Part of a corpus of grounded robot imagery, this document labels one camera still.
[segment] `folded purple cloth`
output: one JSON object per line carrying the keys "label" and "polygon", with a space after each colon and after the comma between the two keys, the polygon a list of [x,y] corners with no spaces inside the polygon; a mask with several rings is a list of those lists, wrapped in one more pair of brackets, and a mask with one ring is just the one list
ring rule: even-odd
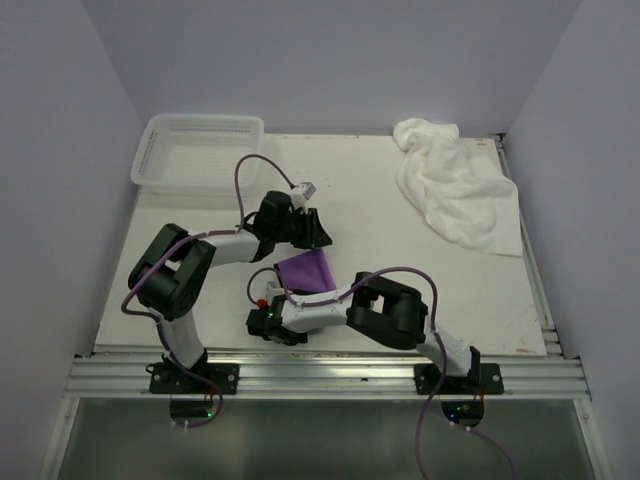
{"label": "folded purple cloth", "polygon": [[336,289],[327,258],[321,249],[309,250],[275,264],[291,290],[322,293]]}

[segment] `white plastic bin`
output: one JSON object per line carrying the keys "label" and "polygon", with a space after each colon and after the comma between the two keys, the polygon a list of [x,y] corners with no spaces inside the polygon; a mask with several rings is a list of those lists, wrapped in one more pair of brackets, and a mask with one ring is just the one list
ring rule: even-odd
{"label": "white plastic bin", "polygon": [[[247,153],[260,153],[264,123],[236,115],[156,115],[140,140],[131,180],[168,195],[232,196],[233,172]],[[255,183],[260,164],[242,164],[240,191]]]}

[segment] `black mounting bracket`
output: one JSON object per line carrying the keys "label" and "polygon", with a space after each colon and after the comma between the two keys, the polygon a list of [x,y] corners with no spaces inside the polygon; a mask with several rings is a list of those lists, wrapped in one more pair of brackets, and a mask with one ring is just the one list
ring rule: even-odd
{"label": "black mounting bracket", "polygon": [[[211,389],[204,383],[185,375],[176,368],[173,362],[164,360],[147,366],[151,374],[149,393],[156,395],[195,395],[209,394]],[[202,362],[194,373],[210,379],[223,395],[235,395],[238,390],[240,366],[237,363]]]}
{"label": "black mounting bracket", "polygon": [[[429,395],[440,379],[440,370],[433,363],[419,363],[413,366],[413,380],[418,395]],[[497,363],[480,364],[480,383],[469,382],[467,377],[447,376],[439,395],[476,395],[484,387],[484,395],[502,395],[504,384],[500,365]]]}

